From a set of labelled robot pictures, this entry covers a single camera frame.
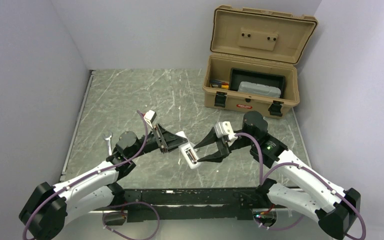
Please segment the grey plastic case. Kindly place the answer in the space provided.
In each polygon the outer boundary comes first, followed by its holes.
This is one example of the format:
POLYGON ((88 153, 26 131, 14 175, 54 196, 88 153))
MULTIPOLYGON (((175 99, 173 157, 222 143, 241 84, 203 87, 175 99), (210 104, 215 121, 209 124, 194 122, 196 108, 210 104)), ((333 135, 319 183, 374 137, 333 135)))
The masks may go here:
POLYGON ((278 87, 246 81, 243 81, 239 84, 237 91, 241 93, 260 95, 271 98, 280 98, 282 93, 278 87))

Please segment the silver wrench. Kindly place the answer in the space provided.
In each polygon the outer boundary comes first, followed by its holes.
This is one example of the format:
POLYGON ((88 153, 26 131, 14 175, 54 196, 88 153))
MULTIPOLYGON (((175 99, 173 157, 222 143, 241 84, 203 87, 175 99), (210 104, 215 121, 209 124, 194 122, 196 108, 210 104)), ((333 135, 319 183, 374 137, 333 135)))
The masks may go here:
POLYGON ((111 156, 113 154, 112 137, 113 137, 113 133, 111 131, 108 131, 107 134, 104 134, 104 133, 102 134, 102 138, 106 143, 106 151, 108 156, 111 156))

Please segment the black toolbox tray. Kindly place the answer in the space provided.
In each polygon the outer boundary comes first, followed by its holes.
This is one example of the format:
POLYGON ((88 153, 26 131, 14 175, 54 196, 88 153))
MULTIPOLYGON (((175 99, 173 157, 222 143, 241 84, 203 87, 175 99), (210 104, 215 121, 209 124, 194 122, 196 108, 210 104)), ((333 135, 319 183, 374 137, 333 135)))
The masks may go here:
POLYGON ((281 90, 280 98, 283 98, 285 93, 286 77, 284 75, 232 68, 230 71, 229 90, 238 92, 241 82, 250 82, 279 88, 281 90))

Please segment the white remote control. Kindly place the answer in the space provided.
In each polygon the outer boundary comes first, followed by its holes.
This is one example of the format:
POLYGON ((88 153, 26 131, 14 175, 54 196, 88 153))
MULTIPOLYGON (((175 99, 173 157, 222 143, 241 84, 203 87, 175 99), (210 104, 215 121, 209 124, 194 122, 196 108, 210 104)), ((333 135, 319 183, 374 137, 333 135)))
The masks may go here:
POLYGON ((198 162, 200 159, 196 150, 194 149, 195 144, 190 142, 190 140, 187 138, 184 131, 179 131, 176 133, 177 136, 182 137, 186 139, 185 143, 182 143, 178 146, 179 152, 183 155, 186 163, 188 164, 189 168, 191 170, 195 170, 198 167, 201 166, 201 163, 198 162))

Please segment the tan plastic toolbox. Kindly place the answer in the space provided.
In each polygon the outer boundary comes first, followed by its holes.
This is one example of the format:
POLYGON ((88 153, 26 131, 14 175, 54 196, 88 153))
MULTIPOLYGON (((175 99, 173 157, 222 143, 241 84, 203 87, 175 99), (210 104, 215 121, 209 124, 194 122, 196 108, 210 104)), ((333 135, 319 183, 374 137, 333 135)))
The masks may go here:
POLYGON ((204 105, 283 118, 300 102, 296 66, 318 24, 311 15, 218 6, 213 17, 211 55, 202 84, 204 105), (232 68, 285 76, 283 98, 210 86, 212 79, 230 83, 232 68))

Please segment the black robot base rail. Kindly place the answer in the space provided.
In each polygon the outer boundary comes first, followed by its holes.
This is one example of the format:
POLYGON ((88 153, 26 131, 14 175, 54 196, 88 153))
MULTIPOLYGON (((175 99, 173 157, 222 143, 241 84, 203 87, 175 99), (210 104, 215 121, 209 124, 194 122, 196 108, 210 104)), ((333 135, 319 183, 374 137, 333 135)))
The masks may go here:
POLYGON ((155 208, 161 220, 237 219, 252 220, 253 215, 273 211, 275 205, 254 187, 163 188, 117 190, 111 206, 127 212, 129 223, 155 219, 155 208))

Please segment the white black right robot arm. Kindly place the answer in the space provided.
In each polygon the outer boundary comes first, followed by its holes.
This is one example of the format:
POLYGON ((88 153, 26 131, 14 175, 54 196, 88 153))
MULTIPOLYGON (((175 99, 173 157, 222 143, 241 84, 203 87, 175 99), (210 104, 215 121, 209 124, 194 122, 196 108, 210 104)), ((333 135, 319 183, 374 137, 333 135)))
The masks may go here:
POLYGON ((195 148, 215 143, 217 151, 195 160, 195 163, 220 163, 232 151, 250 147, 259 163, 256 203, 267 208, 281 205, 317 222, 330 237, 355 239, 349 230, 356 220, 361 224, 361 237, 367 227, 360 213, 361 194, 327 180, 301 161, 283 142, 268 133, 268 123, 257 111, 244 114, 242 127, 234 130, 229 121, 219 121, 195 148))

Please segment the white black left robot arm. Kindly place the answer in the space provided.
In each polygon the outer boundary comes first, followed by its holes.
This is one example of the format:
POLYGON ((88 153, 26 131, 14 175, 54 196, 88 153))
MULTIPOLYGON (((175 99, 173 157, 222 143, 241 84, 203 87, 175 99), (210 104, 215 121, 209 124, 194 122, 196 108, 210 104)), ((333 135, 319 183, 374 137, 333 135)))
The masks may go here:
POLYGON ((141 138, 133 131, 123 132, 98 166, 67 181, 54 185, 43 182, 34 189, 18 216, 24 224, 22 238, 26 240, 30 233, 34 240, 51 240, 90 211, 126 206, 129 197, 117 182, 136 167, 133 160, 155 150, 171 152, 188 142, 181 133, 167 131, 159 124, 146 126, 141 138))

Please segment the screwdrivers in toolbox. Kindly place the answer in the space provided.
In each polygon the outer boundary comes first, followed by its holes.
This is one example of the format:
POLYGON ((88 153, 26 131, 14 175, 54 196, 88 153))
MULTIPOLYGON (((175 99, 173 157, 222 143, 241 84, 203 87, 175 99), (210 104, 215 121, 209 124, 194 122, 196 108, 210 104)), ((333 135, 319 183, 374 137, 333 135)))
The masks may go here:
POLYGON ((229 83, 219 79, 210 79, 209 85, 212 88, 227 89, 227 90, 229 89, 229 83))

